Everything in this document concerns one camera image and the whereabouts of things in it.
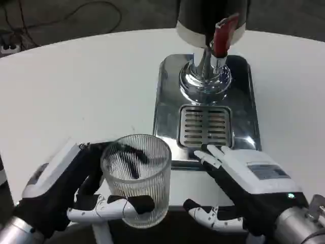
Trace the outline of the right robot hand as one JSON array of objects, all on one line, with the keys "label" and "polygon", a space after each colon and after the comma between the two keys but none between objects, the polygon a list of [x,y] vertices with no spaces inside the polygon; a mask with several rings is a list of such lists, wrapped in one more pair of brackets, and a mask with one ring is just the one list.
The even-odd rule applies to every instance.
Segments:
[{"label": "right robot hand", "polygon": [[304,209],[302,189],[269,155],[251,149],[217,148],[194,151],[205,171],[233,202],[203,207],[192,199],[183,208],[201,225],[224,232],[248,231],[271,237],[279,216],[290,208]]}]

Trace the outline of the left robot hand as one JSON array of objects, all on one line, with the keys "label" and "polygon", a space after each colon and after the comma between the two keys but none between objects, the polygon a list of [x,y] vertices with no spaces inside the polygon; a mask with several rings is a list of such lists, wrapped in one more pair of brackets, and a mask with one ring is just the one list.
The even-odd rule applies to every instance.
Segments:
[{"label": "left robot hand", "polygon": [[34,172],[13,216],[50,238],[71,222],[99,224],[151,213],[154,201],[149,195],[104,198],[96,193],[103,180],[101,158],[109,145],[68,142]]}]

